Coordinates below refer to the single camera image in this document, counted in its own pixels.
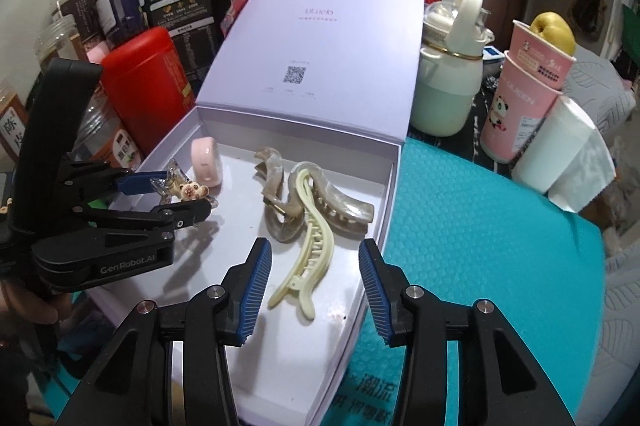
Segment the person's left hand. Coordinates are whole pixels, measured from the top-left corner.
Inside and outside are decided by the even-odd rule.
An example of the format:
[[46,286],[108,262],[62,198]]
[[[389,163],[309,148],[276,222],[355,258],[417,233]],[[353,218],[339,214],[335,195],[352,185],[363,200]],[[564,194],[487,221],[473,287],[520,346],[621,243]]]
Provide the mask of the person's left hand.
[[66,319],[72,308],[70,294],[58,295],[51,302],[45,302],[22,287],[2,282],[1,338],[15,335],[23,322],[56,324]]

